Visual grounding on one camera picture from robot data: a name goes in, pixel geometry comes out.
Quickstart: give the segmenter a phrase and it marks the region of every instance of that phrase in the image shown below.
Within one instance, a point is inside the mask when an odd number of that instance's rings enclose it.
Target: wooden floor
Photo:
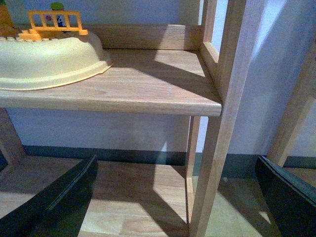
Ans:
[[[205,237],[281,237],[257,180],[221,179]]]
[[[302,169],[302,168],[285,168],[292,174],[295,174],[300,179],[304,180],[306,183],[314,186],[316,188],[316,169]]]
[[[0,217],[79,162],[27,157],[0,180]],[[79,237],[186,237],[184,167],[99,161]]]

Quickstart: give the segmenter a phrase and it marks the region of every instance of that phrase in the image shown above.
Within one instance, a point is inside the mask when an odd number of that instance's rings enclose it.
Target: wood grain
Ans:
[[[198,144],[198,130],[199,130],[200,121],[201,121],[200,116],[191,116],[191,118],[190,118],[188,150],[187,150],[187,157],[186,157],[187,178],[192,178],[192,176],[193,176],[193,169],[194,169],[197,144]]]
[[[25,156],[20,138],[5,108],[0,108],[0,150],[13,167]]]
[[[104,74],[57,88],[0,90],[0,106],[219,116],[221,102],[200,56],[177,50],[108,50]]]
[[[26,157],[1,180],[0,217],[79,162]],[[94,193],[80,237],[188,236],[183,166],[98,161]]]
[[[217,0],[204,1],[204,7],[206,7],[206,10],[204,11],[205,14],[203,14],[202,18],[202,25],[204,29],[203,42],[212,42],[216,6]]]
[[[189,227],[190,227],[193,205],[194,205],[194,191],[193,191],[192,177],[191,178],[186,177],[186,200],[187,200],[187,223],[189,223]]]
[[[214,45],[209,42],[204,42],[201,45],[200,52],[211,77],[216,78],[219,52]]]
[[[281,167],[290,155],[304,120],[315,101],[311,93],[316,82],[315,55],[316,43],[313,41],[291,98],[286,105],[277,134],[268,151],[267,158]]]
[[[264,7],[262,0],[229,0],[215,84],[220,117],[209,117],[190,236],[203,237],[223,171]]]
[[[201,26],[185,25],[88,25],[103,48],[198,50]]]

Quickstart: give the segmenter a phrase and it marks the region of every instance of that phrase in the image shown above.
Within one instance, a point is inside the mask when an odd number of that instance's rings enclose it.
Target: toy figure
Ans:
[[[64,5],[61,2],[53,2],[50,5],[50,8],[53,11],[63,11],[65,9]],[[51,17],[50,16],[46,16],[46,20],[47,21],[51,21]],[[65,25],[65,18],[63,15],[57,15],[57,23],[59,27],[66,27]]]

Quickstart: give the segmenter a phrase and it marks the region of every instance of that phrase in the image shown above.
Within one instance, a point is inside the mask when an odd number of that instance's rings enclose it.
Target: dark baseboard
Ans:
[[[185,152],[158,152],[45,146],[24,146],[24,149],[26,154],[29,156],[83,159],[96,154],[98,160],[145,164],[185,165],[186,157]]]
[[[88,158],[96,154],[99,160],[118,161],[129,163],[185,165],[185,152],[158,152],[135,150],[112,150],[95,148],[70,148],[70,147],[46,147],[24,146],[29,156],[60,157],[60,158]],[[255,163],[259,155],[227,154],[223,177],[228,178],[255,178]],[[196,154],[194,175],[199,174],[202,153]],[[0,153],[0,171],[7,163]],[[288,157],[284,167],[316,168],[315,157]]]

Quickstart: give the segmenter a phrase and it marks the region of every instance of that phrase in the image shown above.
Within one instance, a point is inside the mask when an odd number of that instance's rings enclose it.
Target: green toy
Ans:
[[[53,2],[51,5],[50,5],[50,8],[53,10],[53,11],[63,11],[65,9],[64,5],[61,3],[61,2]]]

